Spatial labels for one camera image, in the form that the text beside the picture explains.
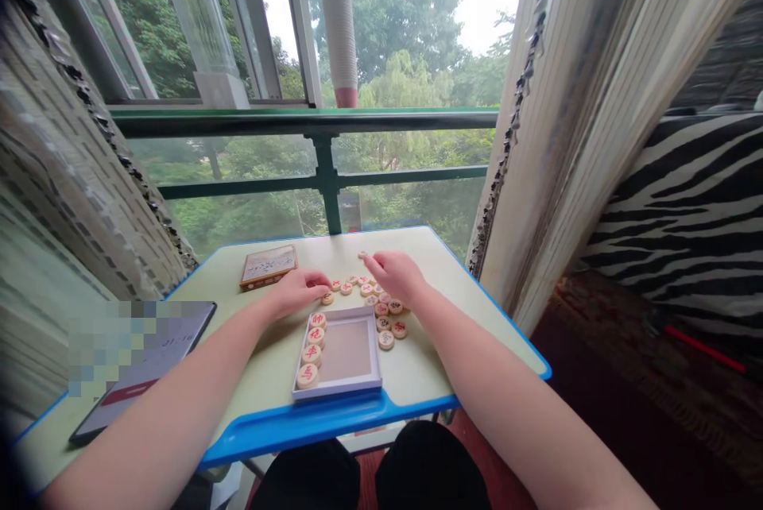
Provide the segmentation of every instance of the curtain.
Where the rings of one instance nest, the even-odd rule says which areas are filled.
[[[535,0],[520,0],[518,31]],[[741,0],[551,0],[480,280],[532,333],[615,185]],[[497,134],[529,40],[513,39]],[[493,174],[503,158],[496,142]],[[489,181],[483,202],[490,194]]]
[[[3,408],[31,422],[66,392],[72,318],[115,297],[0,184]]]
[[[114,296],[159,299],[196,266],[45,0],[0,32],[0,180]]]

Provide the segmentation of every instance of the zebra print fabric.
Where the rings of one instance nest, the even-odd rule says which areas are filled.
[[[763,354],[763,114],[661,122],[583,261],[736,350]]]

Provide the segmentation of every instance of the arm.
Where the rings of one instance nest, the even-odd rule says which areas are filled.
[[[50,508],[169,508],[196,470],[267,326],[331,288],[288,273],[228,319],[101,433],[45,490]]]
[[[399,252],[366,257],[416,313],[474,424],[539,508],[654,508],[594,432],[525,363],[427,284]],[[502,373],[496,384],[495,373]]]

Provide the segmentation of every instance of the hand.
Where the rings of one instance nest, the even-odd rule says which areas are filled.
[[[416,262],[404,252],[376,252],[363,258],[368,271],[384,291],[410,305],[422,287],[427,285]]]
[[[331,282],[319,270],[297,268],[281,278],[267,296],[255,305],[269,308],[271,321],[306,307],[331,291]]]

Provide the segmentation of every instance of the metal balcony railing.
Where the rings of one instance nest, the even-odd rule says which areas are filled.
[[[116,110],[112,115],[128,139],[238,137],[302,134],[316,148],[316,174],[267,180],[218,180],[199,184],[160,186],[166,199],[240,195],[312,188],[323,197],[329,234],[341,234],[338,194],[341,188],[432,180],[484,178],[487,165],[425,168],[390,172],[339,173],[331,141],[342,133],[373,133],[435,129],[489,129],[497,109],[391,110],[247,110],[177,111]]]

